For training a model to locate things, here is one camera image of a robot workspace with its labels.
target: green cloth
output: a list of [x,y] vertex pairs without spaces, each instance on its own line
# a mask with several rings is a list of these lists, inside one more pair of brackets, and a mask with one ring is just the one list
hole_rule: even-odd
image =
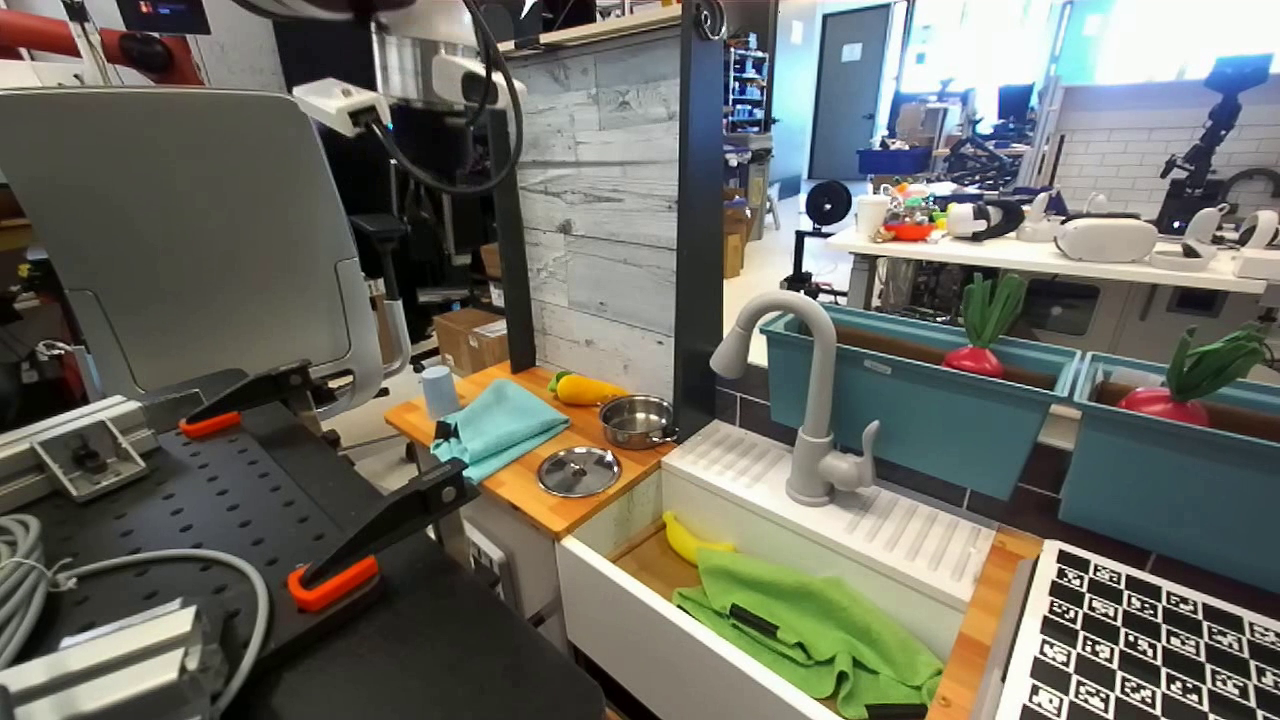
[[563,424],[570,420],[551,405],[536,400],[513,378],[500,378],[489,385],[469,407],[442,420],[434,457],[464,460],[464,474],[479,482],[546,440],[561,435]]
[[739,551],[699,551],[699,589],[675,604],[840,715],[929,705],[945,662],[836,577],[802,577]]

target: gray faucet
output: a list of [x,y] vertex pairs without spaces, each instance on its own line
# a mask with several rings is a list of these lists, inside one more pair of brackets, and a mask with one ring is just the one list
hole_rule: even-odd
[[759,291],[739,312],[732,333],[714,350],[714,373],[739,378],[749,366],[754,333],[765,312],[795,312],[813,336],[810,400],[804,424],[791,447],[788,494],[795,504],[830,504],[834,490],[876,482],[876,431],[882,420],[863,427],[863,457],[834,447],[834,396],[836,396],[836,325],[834,314],[802,291]]

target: blue towel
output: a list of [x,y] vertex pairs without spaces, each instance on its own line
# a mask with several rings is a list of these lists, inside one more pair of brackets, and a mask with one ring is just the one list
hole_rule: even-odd
[[464,460],[464,474],[479,482],[518,464],[526,451],[561,435],[563,424],[570,420],[551,405],[536,400],[513,378],[500,378],[489,385],[469,407],[442,420],[434,457]]

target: kitchen sink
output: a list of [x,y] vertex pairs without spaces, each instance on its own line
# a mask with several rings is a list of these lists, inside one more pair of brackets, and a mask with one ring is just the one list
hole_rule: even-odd
[[695,569],[666,544],[666,511],[735,551],[840,577],[948,658],[998,530],[892,486],[791,504],[788,460],[777,440],[709,424],[555,544],[570,638],[658,715],[836,715],[673,604]]

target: red object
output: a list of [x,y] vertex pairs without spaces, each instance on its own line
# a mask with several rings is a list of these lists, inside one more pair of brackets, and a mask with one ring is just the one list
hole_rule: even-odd
[[328,611],[343,598],[352,598],[358,592],[372,589],[382,577],[375,554],[360,554],[358,565],[347,565],[343,573],[319,579],[319,583],[304,583],[309,569],[293,569],[283,589],[293,609],[300,611]]
[[[102,42],[111,63],[124,63],[119,41],[124,41],[119,29],[102,29]],[[171,51],[171,69],[164,70],[136,69],[136,70],[145,70],[157,84],[204,84],[185,34],[162,34],[162,42]],[[0,6],[0,55],[12,55],[22,47],[79,55],[68,18]]]
[[945,357],[945,366],[968,373],[968,375],[1003,375],[1001,357],[993,347],[981,347],[981,344],[952,347]]
[[175,424],[175,431],[185,440],[209,440],[209,435],[226,435],[231,427],[240,427],[240,412],[219,412],[219,414],[209,414],[209,420],[198,420],[198,424],[190,424],[190,420]]
[[1207,424],[1204,405],[1178,400],[1169,387],[1158,387],[1158,385],[1141,385],[1141,387],[1124,393],[1115,407],[1129,407],[1135,414],[1178,420],[1178,424]]
[[903,243],[920,243],[931,236],[931,224],[920,220],[886,220],[886,231]]

